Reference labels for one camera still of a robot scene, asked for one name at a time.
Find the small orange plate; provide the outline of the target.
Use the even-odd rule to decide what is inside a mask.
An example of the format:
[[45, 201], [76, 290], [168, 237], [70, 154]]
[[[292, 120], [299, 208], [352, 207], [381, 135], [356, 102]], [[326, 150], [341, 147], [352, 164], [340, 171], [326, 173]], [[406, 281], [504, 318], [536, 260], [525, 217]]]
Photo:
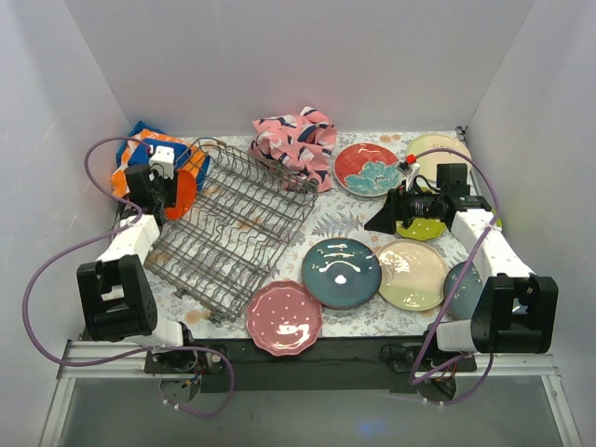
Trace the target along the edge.
[[196, 179], [193, 174], [185, 169], [176, 171], [176, 197], [175, 204], [165, 208], [168, 220], [181, 219], [188, 212], [196, 198]]

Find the dark teal plate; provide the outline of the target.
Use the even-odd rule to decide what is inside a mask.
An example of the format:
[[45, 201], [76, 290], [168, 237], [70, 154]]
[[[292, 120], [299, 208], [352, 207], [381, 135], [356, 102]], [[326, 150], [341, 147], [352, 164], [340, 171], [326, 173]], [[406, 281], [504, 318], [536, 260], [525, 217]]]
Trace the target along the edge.
[[382, 268], [374, 252], [352, 238], [321, 240], [306, 253], [302, 283], [322, 305], [346, 310], [364, 305], [378, 292]]

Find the pink dotted plate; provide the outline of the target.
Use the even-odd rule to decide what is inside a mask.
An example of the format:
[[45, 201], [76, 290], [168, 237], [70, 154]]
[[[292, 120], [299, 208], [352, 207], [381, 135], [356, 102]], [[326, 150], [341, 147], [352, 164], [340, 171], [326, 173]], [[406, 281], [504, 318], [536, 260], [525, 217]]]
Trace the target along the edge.
[[246, 327], [257, 347], [275, 357], [297, 356], [322, 331], [322, 305], [296, 281], [273, 281], [247, 308]]

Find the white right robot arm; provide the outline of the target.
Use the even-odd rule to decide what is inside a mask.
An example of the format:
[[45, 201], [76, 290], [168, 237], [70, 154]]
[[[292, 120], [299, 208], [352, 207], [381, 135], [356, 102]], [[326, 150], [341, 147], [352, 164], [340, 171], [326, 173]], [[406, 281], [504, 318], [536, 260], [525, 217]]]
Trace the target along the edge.
[[547, 352], [559, 293], [555, 280], [534, 273], [495, 228], [491, 205], [470, 193], [466, 164], [439, 164], [436, 192], [416, 186], [416, 167], [398, 165], [405, 180], [387, 192], [365, 229], [392, 235], [399, 224], [410, 226], [417, 218], [439, 220], [464, 245], [483, 286], [472, 317], [438, 324], [421, 347], [422, 361], [438, 371], [453, 362], [455, 352]]

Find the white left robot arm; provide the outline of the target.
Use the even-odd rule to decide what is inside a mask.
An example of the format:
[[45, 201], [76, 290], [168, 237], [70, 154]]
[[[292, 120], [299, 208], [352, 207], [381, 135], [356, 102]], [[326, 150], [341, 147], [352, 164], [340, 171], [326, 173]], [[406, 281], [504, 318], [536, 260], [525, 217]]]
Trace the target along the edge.
[[118, 233], [96, 261], [76, 271], [87, 333], [93, 341], [128, 341], [166, 354], [175, 371], [186, 373], [198, 360], [190, 330], [159, 310], [143, 267], [165, 210], [176, 205], [177, 171], [171, 161], [151, 161], [126, 168], [125, 177], [129, 202], [121, 206]]

